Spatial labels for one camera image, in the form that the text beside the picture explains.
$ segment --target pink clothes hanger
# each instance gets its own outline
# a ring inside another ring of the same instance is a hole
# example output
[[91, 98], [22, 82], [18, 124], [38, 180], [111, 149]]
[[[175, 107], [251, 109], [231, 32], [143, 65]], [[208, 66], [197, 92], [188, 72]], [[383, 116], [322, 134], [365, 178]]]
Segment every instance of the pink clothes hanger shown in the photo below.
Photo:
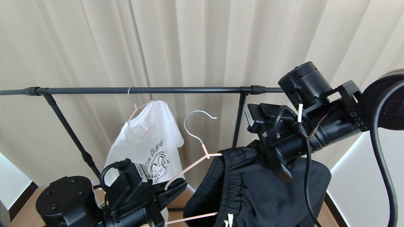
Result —
[[153, 102], [153, 100], [150, 100], [150, 101], [148, 101], [147, 103], [145, 103], [145, 104], [143, 104], [143, 105], [137, 107], [137, 106], [136, 106], [136, 102], [135, 102], [133, 99], [131, 99], [131, 97], [129, 96], [129, 91], [130, 91], [131, 88], [132, 88], [132, 87], [130, 87], [130, 88], [128, 89], [128, 98], [129, 98], [129, 99], [133, 102], [133, 104], [135, 105], [135, 111], [134, 111], [133, 114], [130, 116], [129, 120], [127, 120], [127, 123], [129, 123], [129, 121], [133, 118], [133, 116], [135, 115], [135, 113], [136, 113], [139, 109], [141, 109], [142, 107], [145, 107], [147, 104]]
[[[177, 176], [175, 176], [173, 179], [171, 179], [171, 180], [166, 184], [166, 187], [165, 187], [165, 190], [166, 190], [166, 191], [167, 191], [167, 189], [168, 189], [168, 186], [169, 186], [175, 179], [179, 178], [179, 176], [181, 176], [181, 175], [183, 175], [184, 173], [186, 173], [188, 170], [190, 170], [192, 167], [196, 166], [198, 163], [200, 163], [201, 161], [203, 161], [205, 158], [209, 159], [209, 158], [211, 158], [212, 156], [222, 156], [221, 153], [209, 154], [208, 151], [206, 150], [205, 144], [203, 144], [202, 140], [201, 140], [199, 137], [197, 137], [196, 135], [193, 135], [193, 134], [191, 134], [191, 133], [188, 131], [187, 125], [186, 125], [185, 123], [187, 122], [187, 118], [188, 118], [191, 114], [193, 114], [193, 113], [195, 113], [195, 112], [204, 113], [204, 114], [208, 115], [211, 119], [216, 119], [216, 117], [212, 117], [210, 114], [208, 114], [208, 113], [206, 113], [205, 111], [202, 111], [202, 110], [194, 110], [194, 111], [190, 112], [190, 113], [185, 117], [185, 119], [184, 119], [184, 128], [185, 128], [185, 130], [187, 131], [187, 133], [188, 133], [190, 136], [197, 138], [197, 139], [201, 142], [202, 148], [203, 148], [203, 150], [204, 150], [204, 152], [205, 152], [205, 155], [204, 155], [202, 158], [198, 159], [198, 161], [194, 162], [192, 165], [190, 165], [189, 167], [187, 167], [186, 169], [184, 169], [181, 173], [179, 173], [179, 174], [178, 174]], [[217, 214], [218, 214], [218, 212], [209, 213], [209, 214], [203, 214], [203, 215], [194, 216], [194, 217], [189, 217], [189, 218], [185, 218], [185, 219], [178, 219], [178, 220], [168, 221], [168, 222], [166, 222], [165, 224], [168, 225], [168, 224], [173, 224], [173, 223], [182, 222], [182, 221], [188, 221], [188, 220], [193, 220], [193, 219], [199, 219], [199, 218], [214, 216], [214, 215], [217, 215]]]

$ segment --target dark baseboard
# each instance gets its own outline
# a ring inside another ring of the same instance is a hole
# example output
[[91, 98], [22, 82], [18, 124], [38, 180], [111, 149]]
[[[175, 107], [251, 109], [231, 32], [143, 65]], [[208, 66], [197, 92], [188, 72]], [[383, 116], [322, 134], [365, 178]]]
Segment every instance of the dark baseboard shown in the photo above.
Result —
[[10, 221], [12, 221], [15, 218], [15, 216], [18, 214], [18, 212], [20, 212], [22, 207], [27, 203], [27, 201], [32, 196], [32, 194], [36, 191], [37, 188], [38, 188], [38, 185], [36, 185], [34, 182], [31, 182], [31, 184], [20, 195], [20, 197], [17, 199], [17, 201], [15, 201], [15, 203], [8, 210], [8, 212], [10, 213]]
[[342, 217], [341, 213], [335, 206], [334, 202], [332, 201], [331, 197], [326, 193], [326, 197], [324, 198], [324, 202], [326, 203], [327, 207], [329, 208], [332, 216], [334, 217], [335, 221], [337, 222], [339, 227], [348, 227], [344, 218]]

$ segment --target curtain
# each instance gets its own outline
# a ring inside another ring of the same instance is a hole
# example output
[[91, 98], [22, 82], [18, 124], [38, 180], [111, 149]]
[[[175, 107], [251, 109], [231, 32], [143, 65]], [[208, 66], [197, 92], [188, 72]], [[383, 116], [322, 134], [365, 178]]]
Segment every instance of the curtain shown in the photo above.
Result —
[[[312, 61], [333, 88], [353, 80], [362, 91], [404, 64], [403, 1], [1, 1], [1, 89], [40, 87], [278, 87]], [[236, 94], [131, 95], [164, 100], [185, 139], [183, 167], [231, 146]], [[134, 110], [126, 95], [54, 95], [86, 150], [102, 169]], [[284, 94], [249, 95], [247, 103], [290, 105]], [[97, 182], [42, 97], [0, 99], [0, 151], [37, 185], [82, 175]], [[257, 138], [242, 127], [238, 146]], [[332, 168], [357, 139], [317, 152]], [[206, 160], [190, 170], [197, 187]]]

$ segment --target clothes rack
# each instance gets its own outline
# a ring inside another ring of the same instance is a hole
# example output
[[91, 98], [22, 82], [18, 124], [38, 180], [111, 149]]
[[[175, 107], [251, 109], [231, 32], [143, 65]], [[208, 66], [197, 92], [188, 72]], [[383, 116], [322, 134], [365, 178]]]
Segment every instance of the clothes rack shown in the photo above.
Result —
[[236, 118], [236, 126], [234, 129], [232, 147], [236, 147], [238, 140], [238, 133], [240, 131], [240, 123], [243, 115], [243, 109], [246, 102], [247, 95], [260, 95], [265, 93], [282, 93], [281, 88], [267, 88], [259, 85], [252, 85], [249, 87], [142, 87], [142, 88], [41, 88], [29, 87], [19, 90], [0, 90], [0, 95], [29, 95], [29, 96], [43, 96], [48, 104], [52, 107], [56, 116], [59, 118], [65, 130], [80, 151], [83, 160], [91, 168], [94, 174], [99, 178], [100, 171], [95, 166], [93, 158], [84, 149], [80, 140], [77, 138], [73, 129], [70, 127], [62, 111], [59, 109], [56, 101], [52, 95], [72, 95], [72, 94], [228, 94], [238, 93], [240, 99], [238, 102], [238, 111]]

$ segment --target metal hanger hook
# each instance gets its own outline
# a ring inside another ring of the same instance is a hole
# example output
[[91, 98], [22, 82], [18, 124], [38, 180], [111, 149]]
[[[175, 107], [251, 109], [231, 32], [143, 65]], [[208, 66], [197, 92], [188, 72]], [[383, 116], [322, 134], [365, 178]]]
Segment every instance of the metal hanger hook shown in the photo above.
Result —
[[130, 87], [129, 89], [128, 89], [128, 98], [135, 104], [135, 106], [136, 106], [136, 102], [129, 96], [129, 91], [130, 91], [130, 89], [131, 88], [133, 88], [133, 87]]
[[187, 122], [187, 118], [188, 118], [191, 114], [193, 114], [193, 113], [195, 113], [195, 112], [204, 113], [204, 114], [208, 115], [211, 119], [217, 119], [217, 117], [212, 117], [210, 114], [208, 114], [207, 112], [205, 112], [205, 111], [203, 111], [203, 110], [194, 110], [194, 111], [190, 112], [189, 114], [187, 114], [187, 116], [185, 117], [185, 119], [184, 119], [184, 128], [185, 128], [185, 131], [187, 131], [187, 133], [188, 133], [190, 136], [197, 138], [197, 139], [201, 142], [201, 144], [203, 144], [202, 140], [201, 140], [198, 136], [196, 136], [196, 135], [194, 135], [194, 134], [191, 134], [191, 133], [188, 131], [187, 125], [185, 124], [185, 123]]

